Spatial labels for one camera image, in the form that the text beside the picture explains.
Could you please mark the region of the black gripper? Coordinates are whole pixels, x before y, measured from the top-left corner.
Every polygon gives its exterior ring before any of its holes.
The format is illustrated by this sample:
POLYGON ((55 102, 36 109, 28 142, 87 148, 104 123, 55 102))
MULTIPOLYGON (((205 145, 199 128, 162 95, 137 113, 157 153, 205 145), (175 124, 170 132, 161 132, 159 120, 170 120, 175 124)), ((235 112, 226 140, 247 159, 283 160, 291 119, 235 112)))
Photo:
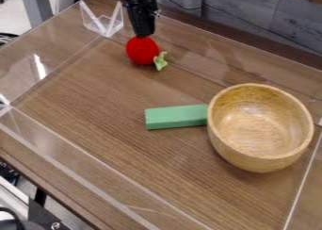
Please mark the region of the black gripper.
POLYGON ((158 0, 123 0, 137 36, 149 37, 155 33, 155 20, 161 16, 158 0))

